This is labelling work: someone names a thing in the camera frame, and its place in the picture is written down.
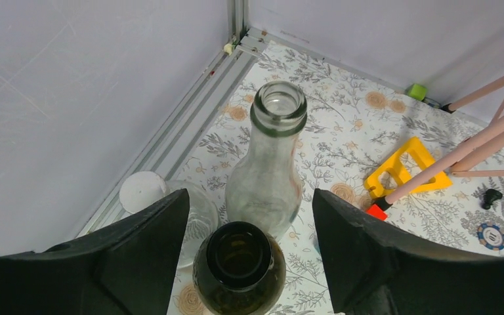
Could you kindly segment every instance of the dark glass bottle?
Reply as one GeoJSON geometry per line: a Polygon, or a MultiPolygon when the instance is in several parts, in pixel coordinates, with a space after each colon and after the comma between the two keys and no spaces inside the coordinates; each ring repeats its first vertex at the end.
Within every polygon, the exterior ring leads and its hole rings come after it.
{"type": "Polygon", "coordinates": [[[194,259],[194,286],[213,314],[265,314],[285,284],[285,259],[275,239],[247,222],[213,232],[194,259]]]}

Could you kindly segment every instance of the glass jar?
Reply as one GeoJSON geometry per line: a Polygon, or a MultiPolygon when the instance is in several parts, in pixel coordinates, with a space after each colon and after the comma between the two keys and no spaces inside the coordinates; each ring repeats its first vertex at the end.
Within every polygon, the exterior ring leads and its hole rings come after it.
{"type": "Polygon", "coordinates": [[[285,285],[285,258],[274,238],[247,222],[221,226],[194,259],[196,292],[213,314],[265,314],[285,285]]]}
{"type": "Polygon", "coordinates": [[[126,212],[133,214],[183,188],[190,197],[190,210],[177,268],[190,266],[201,243],[219,226],[217,208],[206,192],[200,186],[185,180],[165,182],[161,176],[149,171],[132,174],[123,182],[119,191],[119,202],[126,212]]]}
{"type": "Polygon", "coordinates": [[[248,153],[234,167],[225,202],[229,221],[246,221],[279,240],[301,202],[303,182],[295,168],[295,146],[306,125],[306,98],[292,83],[262,86],[250,109],[248,153]]]}

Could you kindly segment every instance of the table surface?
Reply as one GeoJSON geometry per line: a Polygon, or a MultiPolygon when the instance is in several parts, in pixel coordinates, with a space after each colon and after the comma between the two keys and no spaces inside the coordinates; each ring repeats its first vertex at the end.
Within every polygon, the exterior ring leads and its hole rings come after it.
{"type": "MultiPolygon", "coordinates": [[[[371,199],[363,187],[364,179],[409,138],[419,137],[438,159],[481,127],[305,53],[270,43],[178,176],[202,185],[223,222],[225,183],[231,168],[246,155],[253,96],[273,80],[290,81],[303,89],[308,123],[295,155],[295,166],[305,183],[303,202],[280,242],[287,279],[269,314],[332,314],[322,260],[314,248],[314,189],[331,190],[366,209],[371,199]]],[[[402,161],[412,173],[417,172],[408,156],[402,161]]],[[[504,149],[476,169],[504,169],[504,149]]],[[[453,186],[445,190],[402,198],[388,210],[387,222],[436,243],[504,256],[504,244],[501,250],[494,250],[493,241],[479,239],[477,234],[478,227],[486,223],[504,235],[504,197],[490,210],[479,206],[488,188],[504,195],[504,177],[451,179],[453,186]]],[[[501,276],[501,271],[493,276],[501,276]]],[[[177,272],[169,314],[209,314],[192,287],[192,267],[177,272]]]]}

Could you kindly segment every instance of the white panel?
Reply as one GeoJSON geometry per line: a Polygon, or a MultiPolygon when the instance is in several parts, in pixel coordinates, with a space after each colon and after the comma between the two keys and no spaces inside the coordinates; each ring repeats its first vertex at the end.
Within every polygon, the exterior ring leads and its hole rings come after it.
{"type": "Polygon", "coordinates": [[[0,255],[74,237],[227,38],[225,0],[0,1],[0,255]]]}
{"type": "MultiPolygon", "coordinates": [[[[504,74],[504,1],[256,0],[253,26],[451,102],[504,74]]],[[[462,111],[489,121],[504,92],[462,111]]]]}

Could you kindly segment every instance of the green block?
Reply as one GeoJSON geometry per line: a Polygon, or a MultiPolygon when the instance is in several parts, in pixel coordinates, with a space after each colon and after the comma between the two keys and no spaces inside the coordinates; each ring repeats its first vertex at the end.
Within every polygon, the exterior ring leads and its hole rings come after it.
{"type": "Polygon", "coordinates": [[[427,91],[428,89],[426,89],[426,87],[414,83],[407,89],[406,94],[415,100],[423,100],[426,97],[427,91]]]}

